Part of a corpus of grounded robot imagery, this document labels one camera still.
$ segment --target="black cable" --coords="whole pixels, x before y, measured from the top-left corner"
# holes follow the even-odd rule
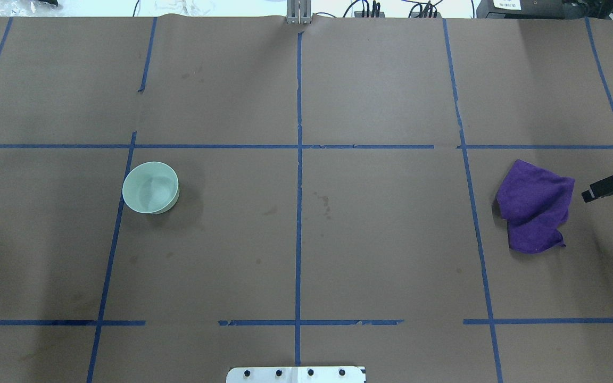
[[[370,3],[368,3],[368,0],[356,0],[355,2],[351,3],[350,6],[347,7],[347,10],[345,11],[345,14],[342,15],[342,17],[347,17],[347,13],[351,9],[351,7],[353,7],[353,5],[358,2],[362,2],[361,4],[363,5],[363,10],[361,11],[361,16],[365,17],[366,16],[366,6],[368,7],[368,10],[370,11]]]
[[[420,6],[420,10],[423,10],[423,3],[416,3],[412,8],[411,8],[411,12],[408,12],[408,17],[413,17],[413,11],[416,10],[417,6]]]
[[[596,17],[599,19],[600,18],[600,12],[602,12],[602,6],[604,5],[604,0],[602,0],[600,2],[600,6],[598,7],[598,15],[596,15]]]

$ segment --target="cable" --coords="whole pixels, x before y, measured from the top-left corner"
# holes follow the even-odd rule
[[[370,3],[368,3],[368,0],[355,0],[355,2],[351,3],[350,6],[347,7],[347,10],[345,11],[345,14],[342,15],[342,17],[347,17],[347,13],[351,9],[351,7],[353,7],[353,5],[358,3],[358,2],[362,2],[361,4],[363,5],[363,10],[361,11],[361,16],[365,17],[365,15],[366,15],[366,7],[368,8],[368,12],[370,12]]]
[[[602,12],[603,5],[604,5],[604,0],[600,2],[600,6],[598,7],[598,15],[596,15],[598,19],[600,18],[600,12]]]
[[[415,5],[411,8],[411,11],[408,12],[408,17],[409,18],[415,18],[415,19],[420,19],[423,18],[424,15],[427,15],[428,19],[429,18],[433,18],[436,17],[435,15],[438,14],[438,9],[436,9],[436,4],[443,2],[443,0],[440,0],[438,3],[433,4],[432,2],[427,2],[427,3],[421,3],[421,2],[411,2],[411,0],[401,0],[402,2],[407,2],[407,3],[414,3]],[[416,7],[420,7],[420,10],[418,12],[418,15],[413,15],[413,11],[416,10]]]

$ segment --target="white background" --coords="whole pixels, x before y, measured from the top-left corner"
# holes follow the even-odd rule
[[[0,0],[0,15],[30,16],[131,16],[136,0],[58,0],[59,7],[33,0]],[[475,0],[475,7],[481,0]],[[351,0],[312,0],[311,11],[342,17]],[[407,17],[413,4],[402,0],[382,0],[387,17]],[[443,0],[437,9],[442,17],[472,17],[469,0]],[[285,0],[141,0],[139,16],[169,13],[209,16],[285,15]]]

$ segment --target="table surface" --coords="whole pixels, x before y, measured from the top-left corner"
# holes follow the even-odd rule
[[[517,159],[567,247],[508,248]],[[0,381],[613,381],[611,174],[610,21],[0,18]]]

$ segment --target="purple towel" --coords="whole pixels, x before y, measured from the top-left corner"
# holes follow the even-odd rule
[[[564,246],[557,227],[569,218],[573,192],[574,179],[515,161],[496,194],[501,217],[508,221],[510,249],[538,254]]]

